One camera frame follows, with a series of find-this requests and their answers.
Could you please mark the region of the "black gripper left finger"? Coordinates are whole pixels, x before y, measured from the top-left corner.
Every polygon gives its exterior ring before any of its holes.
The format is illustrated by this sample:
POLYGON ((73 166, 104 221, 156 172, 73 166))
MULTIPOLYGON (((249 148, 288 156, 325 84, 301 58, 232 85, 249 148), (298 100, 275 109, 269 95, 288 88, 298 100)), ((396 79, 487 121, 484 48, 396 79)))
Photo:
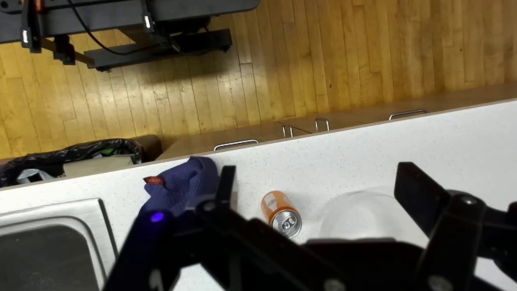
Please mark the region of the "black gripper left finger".
POLYGON ((175 291, 182 271, 193 265, 225 291, 299 291, 275 247, 288 240, 230 208, 235 176, 236 168, 225 166, 215 195, 180 216, 167 210, 141 213, 104 291, 175 291))

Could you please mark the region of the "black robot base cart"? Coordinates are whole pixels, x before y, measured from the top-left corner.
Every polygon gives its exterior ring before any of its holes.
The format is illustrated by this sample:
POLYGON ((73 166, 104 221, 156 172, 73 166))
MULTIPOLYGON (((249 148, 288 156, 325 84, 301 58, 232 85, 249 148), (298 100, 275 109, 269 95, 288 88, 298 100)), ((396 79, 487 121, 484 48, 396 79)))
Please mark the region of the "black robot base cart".
POLYGON ((251 11, 261 0, 0 0, 0 42, 49 50, 64 64, 97 71, 169 56, 228 51, 230 29, 214 16, 251 11))

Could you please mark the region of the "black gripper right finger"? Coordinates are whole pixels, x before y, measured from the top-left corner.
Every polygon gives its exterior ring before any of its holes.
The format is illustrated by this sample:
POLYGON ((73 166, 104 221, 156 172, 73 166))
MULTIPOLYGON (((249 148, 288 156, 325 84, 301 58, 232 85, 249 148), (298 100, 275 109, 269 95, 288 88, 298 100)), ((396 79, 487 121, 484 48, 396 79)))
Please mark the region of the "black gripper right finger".
POLYGON ((497 291, 476 274, 479 258, 517 279, 517 202, 506 210, 464 190, 448 190, 414 161, 401 161, 395 198, 427 234, 414 284, 425 291, 497 291))

